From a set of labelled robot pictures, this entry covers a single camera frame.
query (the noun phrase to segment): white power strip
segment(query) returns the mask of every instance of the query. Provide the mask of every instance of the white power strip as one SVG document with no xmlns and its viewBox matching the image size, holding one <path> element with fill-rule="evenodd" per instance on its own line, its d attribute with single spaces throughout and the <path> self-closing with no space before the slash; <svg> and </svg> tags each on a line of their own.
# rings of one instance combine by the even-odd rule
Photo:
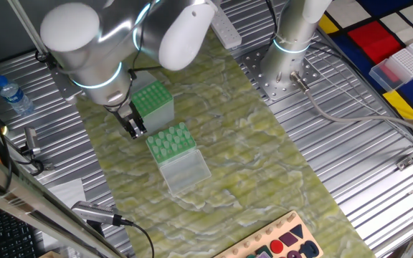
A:
<svg viewBox="0 0 413 258">
<path fill-rule="evenodd" d="M 229 18 L 227 18 L 224 11 L 222 11 L 221 7 L 218 7 L 218 11 L 213 17 L 212 28 L 226 49 L 241 45 L 242 37 L 238 34 L 238 31 L 230 22 Z"/>
</svg>

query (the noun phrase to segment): green marbled mat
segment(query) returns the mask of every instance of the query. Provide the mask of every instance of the green marbled mat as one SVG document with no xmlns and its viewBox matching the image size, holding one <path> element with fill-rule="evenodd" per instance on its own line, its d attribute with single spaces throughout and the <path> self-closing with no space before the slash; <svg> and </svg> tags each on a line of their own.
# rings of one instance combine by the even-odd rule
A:
<svg viewBox="0 0 413 258">
<path fill-rule="evenodd" d="M 151 65 L 141 55 L 136 67 Z M 211 30 L 185 70 L 152 74 L 174 96 L 175 120 L 161 130 L 185 122 L 212 172 L 177 198 L 146 137 L 131 140 L 89 100 L 77 108 L 117 207 L 148 231 L 156 257 L 212 257 L 289 210 L 302 217 L 323 257 L 374 256 Z M 150 257 L 146 237 L 127 232 L 137 257 Z"/>
</svg>

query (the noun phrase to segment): yellow block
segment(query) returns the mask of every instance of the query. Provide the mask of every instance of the yellow block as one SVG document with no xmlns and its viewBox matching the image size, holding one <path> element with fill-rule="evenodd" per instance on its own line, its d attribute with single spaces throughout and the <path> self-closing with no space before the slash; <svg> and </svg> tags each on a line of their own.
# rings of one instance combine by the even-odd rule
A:
<svg viewBox="0 0 413 258">
<path fill-rule="evenodd" d="M 413 120 L 412 107 L 410 107 L 409 104 L 407 104 L 406 100 L 404 100 L 396 90 L 385 93 L 384 97 L 394 108 L 396 108 L 398 113 L 403 118 Z"/>
<path fill-rule="evenodd" d="M 334 25 L 334 23 L 325 14 L 323 14 L 323 17 L 321 17 L 320 27 L 327 34 L 338 31 L 338 28 L 336 27 L 336 25 Z"/>
</svg>

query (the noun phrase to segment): plastic bottle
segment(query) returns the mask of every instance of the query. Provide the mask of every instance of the plastic bottle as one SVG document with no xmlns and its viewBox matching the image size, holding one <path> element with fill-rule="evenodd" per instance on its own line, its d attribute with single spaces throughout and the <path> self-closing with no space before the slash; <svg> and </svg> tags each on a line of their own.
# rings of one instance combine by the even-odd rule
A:
<svg viewBox="0 0 413 258">
<path fill-rule="evenodd" d="M 19 85 L 0 75 L 0 96 L 2 96 L 19 115 L 29 115 L 34 111 L 33 102 L 23 93 Z"/>
</svg>

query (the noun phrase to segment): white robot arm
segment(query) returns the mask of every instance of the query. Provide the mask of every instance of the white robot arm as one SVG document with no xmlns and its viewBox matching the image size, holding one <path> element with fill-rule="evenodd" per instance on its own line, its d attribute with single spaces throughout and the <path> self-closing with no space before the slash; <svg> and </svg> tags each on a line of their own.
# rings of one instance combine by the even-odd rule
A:
<svg viewBox="0 0 413 258">
<path fill-rule="evenodd" d="M 115 0 L 99 12 L 68 3 L 46 15 L 41 38 L 60 71 L 114 113 L 135 138 L 145 129 L 129 116 L 135 113 L 128 94 L 131 78 L 122 61 L 141 48 L 166 69 L 185 68 L 199 52 L 216 11 L 210 0 Z"/>
</svg>

